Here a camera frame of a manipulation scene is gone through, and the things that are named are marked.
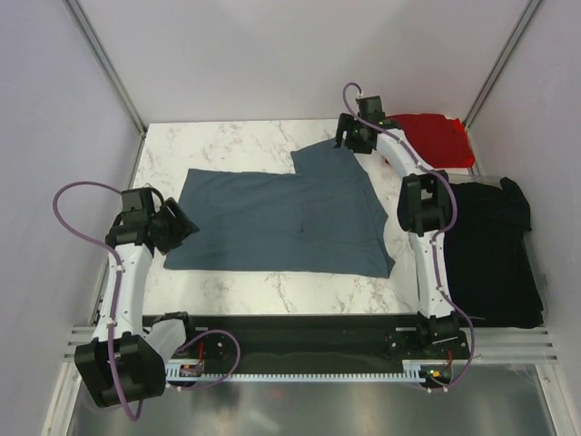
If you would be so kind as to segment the blue grey t shirt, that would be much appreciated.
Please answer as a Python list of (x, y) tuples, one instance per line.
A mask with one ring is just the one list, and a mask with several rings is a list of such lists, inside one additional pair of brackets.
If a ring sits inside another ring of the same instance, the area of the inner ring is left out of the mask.
[(200, 230), (165, 268), (389, 277), (388, 215), (355, 154), (328, 140), (290, 157), (294, 173), (189, 170), (179, 205)]

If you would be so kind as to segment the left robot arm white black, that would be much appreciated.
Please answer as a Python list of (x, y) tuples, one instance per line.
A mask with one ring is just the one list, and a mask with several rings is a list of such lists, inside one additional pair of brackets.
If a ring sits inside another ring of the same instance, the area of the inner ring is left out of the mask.
[(102, 312), (92, 339), (78, 346), (74, 363), (99, 408), (127, 405), (162, 394), (165, 365), (176, 353), (192, 356), (199, 335), (187, 312), (157, 316), (143, 327), (145, 284), (155, 254), (180, 247), (198, 227), (179, 204), (151, 187), (121, 193), (122, 210), (104, 238), (109, 270)]

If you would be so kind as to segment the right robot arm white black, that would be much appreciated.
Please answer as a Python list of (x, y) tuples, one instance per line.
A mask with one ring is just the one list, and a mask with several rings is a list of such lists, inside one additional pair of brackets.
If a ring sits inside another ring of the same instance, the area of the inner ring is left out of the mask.
[(378, 152), (400, 179), (397, 218), (409, 236), (418, 280), (415, 343), (422, 355), (437, 357), (461, 334), (444, 256), (445, 233), (458, 218), (457, 201), (447, 173), (428, 164), (399, 125), (388, 120), (379, 96), (358, 91), (356, 103), (357, 110), (345, 104), (348, 112), (340, 115), (335, 146), (356, 154)]

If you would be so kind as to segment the folded red t shirt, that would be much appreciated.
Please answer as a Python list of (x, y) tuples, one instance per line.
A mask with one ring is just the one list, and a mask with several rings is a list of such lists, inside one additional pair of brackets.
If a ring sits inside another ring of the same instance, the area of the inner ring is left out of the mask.
[(459, 119), (443, 114), (394, 114), (421, 158), (435, 168), (470, 168), (476, 162), (468, 136)]

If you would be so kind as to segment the aluminium extrusion rails left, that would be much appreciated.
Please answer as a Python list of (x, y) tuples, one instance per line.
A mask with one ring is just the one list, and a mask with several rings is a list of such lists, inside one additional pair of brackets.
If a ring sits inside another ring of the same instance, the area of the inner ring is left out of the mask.
[(92, 340), (94, 326), (74, 326), (64, 350), (64, 362), (73, 362), (76, 348), (85, 345)]

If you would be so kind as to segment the left aluminium frame post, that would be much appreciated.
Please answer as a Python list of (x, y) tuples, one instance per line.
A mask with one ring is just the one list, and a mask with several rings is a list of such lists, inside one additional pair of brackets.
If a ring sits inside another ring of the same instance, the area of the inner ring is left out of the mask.
[(62, 3), (73, 18), (75, 25), (92, 52), (96, 63), (104, 74), (106, 81), (111, 86), (122, 108), (132, 121), (133, 126), (141, 137), (145, 137), (147, 126), (139, 114), (133, 99), (129, 95), (121, 76), (116, 71), (110, 56), (107, 54), (99, 35), (83, 8), (82, 2), (78, 0), (63, 0)]

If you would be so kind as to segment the aluminium frame post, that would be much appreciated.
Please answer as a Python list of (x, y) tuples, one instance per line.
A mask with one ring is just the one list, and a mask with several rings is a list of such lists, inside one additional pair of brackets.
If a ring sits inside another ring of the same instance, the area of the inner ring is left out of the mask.
[(463, 120), (463, 126), (466, 130), (478, 118), (544, 3), (544, 0), (528, 0), (526, 2)]
[(121, 76), (116, 71), (110, 56), (107, 54), (99, 35), (83, 8), (82, 2), (78, 0), (63, 0), (62, 3), (73, 18), (75, 25), (92, 52), (96, 63), (104, 74), (106, 81), (111, 86), (122, 108), (132, 121), (133, 126), (141, 137), (145, 137), (147, 126), (139, 114), (133, 99), (129, 95)]

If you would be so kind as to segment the black mounting base rail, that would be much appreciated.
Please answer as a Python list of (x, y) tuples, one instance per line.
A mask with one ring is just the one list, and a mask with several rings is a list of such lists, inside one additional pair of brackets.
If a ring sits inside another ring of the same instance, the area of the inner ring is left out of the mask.
[(417, 314), (194, 315), (190, 345), (178, 358), (199, 358), (205, 367), (225, 372), (279, 370), (339, 372), (395, 371), (406, 360), (461, 362), (468, 340), (425, 347), (417, 335)]

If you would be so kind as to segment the right aluminium frame post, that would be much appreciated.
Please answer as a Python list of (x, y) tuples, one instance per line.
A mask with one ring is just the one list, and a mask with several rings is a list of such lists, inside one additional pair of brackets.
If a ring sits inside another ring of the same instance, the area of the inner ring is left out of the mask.
[(544, 3), (544, 0), (528, 0), (526, 2), (463, 120), (463, 126), (466, 130), (478, 118)]

